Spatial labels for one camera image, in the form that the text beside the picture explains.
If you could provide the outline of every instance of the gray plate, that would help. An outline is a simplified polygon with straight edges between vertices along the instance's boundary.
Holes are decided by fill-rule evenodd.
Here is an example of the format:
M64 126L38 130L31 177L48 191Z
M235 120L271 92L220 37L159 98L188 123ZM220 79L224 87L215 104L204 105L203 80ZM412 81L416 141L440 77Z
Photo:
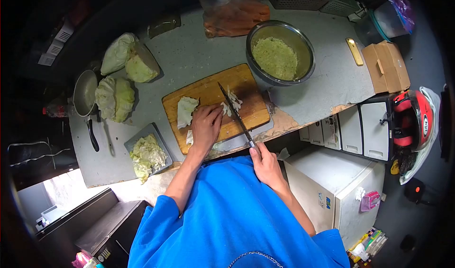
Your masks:
M163 167L159 168L156 171L152 171L151 175L155 175L160 173L163 169L169 167L169 165L172 164L172 159L171 156L169 155L168 149L164 145L161 135L158 133L158 129L156 128L154 123L148 124L145 128L141 129L137 134L135 134L131 139L129 139L127 142L125 142L123 145L126 147L128 153L133 150L134 145L140 138L144 138L148 136L149 134L153 134L156 138L156 141L158 142L158 145L162 148L162 150L168 155L168 158L166 158L166 163Z

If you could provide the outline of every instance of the gold smartphone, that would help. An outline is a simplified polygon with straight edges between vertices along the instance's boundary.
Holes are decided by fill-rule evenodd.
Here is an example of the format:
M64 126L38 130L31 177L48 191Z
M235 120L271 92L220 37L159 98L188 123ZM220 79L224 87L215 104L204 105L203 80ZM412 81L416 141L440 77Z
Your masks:
M349 49L351 50L352 56L354 57L355 63L358 66L364 65L362 56L360 55L359 49L355 41L349 37L346 38L346 43L348 43Z

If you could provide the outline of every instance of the cardboard box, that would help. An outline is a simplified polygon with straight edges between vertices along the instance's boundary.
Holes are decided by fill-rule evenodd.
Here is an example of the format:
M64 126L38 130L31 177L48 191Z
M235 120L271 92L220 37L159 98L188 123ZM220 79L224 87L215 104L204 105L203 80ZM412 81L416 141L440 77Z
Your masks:
M411 85L405 62L398 46L382 41L362 49L373 82L374 92L395 93Z

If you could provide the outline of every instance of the wooden board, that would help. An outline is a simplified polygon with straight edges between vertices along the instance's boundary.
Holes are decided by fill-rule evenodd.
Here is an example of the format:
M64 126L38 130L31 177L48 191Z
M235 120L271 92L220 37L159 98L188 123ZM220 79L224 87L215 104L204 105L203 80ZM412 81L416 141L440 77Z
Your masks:
M223 70L174 91L162 99L164 111L168 116L177 143L184 155L188 153L190 147L187 145L187 133L191 129L191 126L177 129L177 104L183 96L194 99L199 98L199 105L211 105L223 102L225 99L218 86L218 82L226 91L229 86L230 90L243 101L238 113L247 129L256 128L270 121L267 107L248 65L241 64ZM221 130L217 142L232 138L241 133L243 133L242 128L235 120L234 114L231 117L228 117L226 114L223 116L221 122Z

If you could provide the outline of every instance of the bottle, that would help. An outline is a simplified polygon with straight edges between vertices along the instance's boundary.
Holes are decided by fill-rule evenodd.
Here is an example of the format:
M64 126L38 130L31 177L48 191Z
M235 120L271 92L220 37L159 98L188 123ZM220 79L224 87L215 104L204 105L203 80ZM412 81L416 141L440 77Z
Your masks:
M66 106L49 104L47 107L43 107L43 115L53 118L63 118L68 117L68 111Z

